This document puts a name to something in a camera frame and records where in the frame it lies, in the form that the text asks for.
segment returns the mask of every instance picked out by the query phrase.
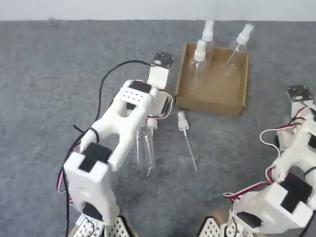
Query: gray carpet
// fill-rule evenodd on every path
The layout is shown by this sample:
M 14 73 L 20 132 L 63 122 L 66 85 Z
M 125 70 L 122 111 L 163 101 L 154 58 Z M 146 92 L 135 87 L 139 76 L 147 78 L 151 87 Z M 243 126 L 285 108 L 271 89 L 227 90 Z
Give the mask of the gray carpet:
M 228 45 L 243 25 L 216 22 L 216 44 Z M 305 83 L 316 92 L 316 23 L 255 27 L 243 115 L 187 112 L 198 173 L 175 109 L 159 122 L 157 167 L 150 177 L 136 166 L 134 149 L 114 174 L 118 204 L 141 237 L 192 237 L 207 211 L 229 208 L 222 192 L 264 180 L 276 152 L 258 135 L 289 120 L 286 87 Z M 78 135 L 72 125 L 91 125 L 105 71 L 128 59 L 150 60 L 158 50 L 178 60 L 183 42 L 196 41 L 202 28 L 202 21 L 0 22 L 0 236 L 64 236 L 65 197 L 56 193 L 55 179 Z M 171 93 L 178 69 L 176 61 Z M 105 83 L 102 112 L 125 80 L 147 75 L 142 65 L 115 71 Z M 78 216 L 72 208 L 72 225 Z M 306 237 L 315 231 L 314 222 Z

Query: cardboard box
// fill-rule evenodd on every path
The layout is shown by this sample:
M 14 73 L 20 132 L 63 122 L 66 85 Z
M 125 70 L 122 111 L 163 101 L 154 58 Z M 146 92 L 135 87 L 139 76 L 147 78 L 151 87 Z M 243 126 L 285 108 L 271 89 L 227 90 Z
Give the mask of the cardboard box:
M 191 89 L 189 74 L 190 59 L 193 58 L 196 44 L 186 43 L 183 49 L 181 69 L 175 91 L 175 105 L 190 110 L 214 112 L 222 115 L 240 115 L 246 103 L 249 55 L 238 58 L 239 67 L 231 76 L 225 74 L 225 62 L 232 51 L 228 48 L 215 48 L 213 60 L 207 67 L 203 85 Z

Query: white wall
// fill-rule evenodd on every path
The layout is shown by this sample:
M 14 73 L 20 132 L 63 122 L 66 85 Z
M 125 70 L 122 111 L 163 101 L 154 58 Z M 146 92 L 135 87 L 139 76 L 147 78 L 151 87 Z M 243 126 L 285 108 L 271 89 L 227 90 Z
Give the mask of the white wall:
M 316 21 L 316 0 L 0 0 L 0 20 Z

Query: white robotic arm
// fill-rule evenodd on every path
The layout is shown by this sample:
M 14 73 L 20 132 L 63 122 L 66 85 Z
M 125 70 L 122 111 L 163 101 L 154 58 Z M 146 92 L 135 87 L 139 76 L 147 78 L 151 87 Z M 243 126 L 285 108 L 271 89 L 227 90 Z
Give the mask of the white robotic arm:
M 153 60 L 148 83 L 126 81 L 104 115 L 82 137 L 79 153 L 72 152 L 64 164 L 76 210 L 83 210 L 106 226 L 113 225 L 119 214 L 111 188 L 111 173 L 123 164 L 144 120 L 163 111 L 168 96 L 161 90 L 166 85 L 172 62 L 172 55 L 159 52 Z M 113 133 L 119 135 L 113 152 L 97 144 Z M 85 213 L 84 208 L 89 208 L 90 214 Z
M 295 104 L 297 126 L 277 133 L 284 152 L 270 166 L 272 181 L 261 191 L 244 192 L 232 200 L 222 236 L 284 233 L 309 223 L 316 210 L 316 106 L 300 105 Z M 293 166 L 304 172 L 304 180 L 289 172 Z

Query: clear plastic bottle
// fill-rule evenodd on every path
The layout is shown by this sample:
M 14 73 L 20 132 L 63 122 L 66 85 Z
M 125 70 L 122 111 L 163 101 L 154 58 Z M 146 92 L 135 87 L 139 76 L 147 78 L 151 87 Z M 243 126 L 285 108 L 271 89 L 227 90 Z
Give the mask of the clear plastic bottle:
M 205 21 L 205 26 L 202 34 L 202 40 L 206 42 L 206 61 L 210 65 L 213 59 L 214 41 L 213 41 L 213 26 L 214 21 Z
M 247 52 L 247 42 L 252 30 L 253 25 L 246 24 L 242 32 L 238 35 L 237 39 L 231 42 L 230 49 L 233 52 L 225 64 L 226 75 L 231 76 L 240 66 L 242 58 Z
M 205 60 L 205 49 L 206 43 L 203 40 L 197 41 L 197 47 L 194 52 L 194 57 L 190 60 L 189 70 L 191 78 L 191 89 L 195 90 L 203 82 L 206 70 L 207 63 Z
M 156 165 L 153 137 L 154 128 L 148 127 L 147 122 L 136 132 L 137 163 L 148 169 L 148 175 Z

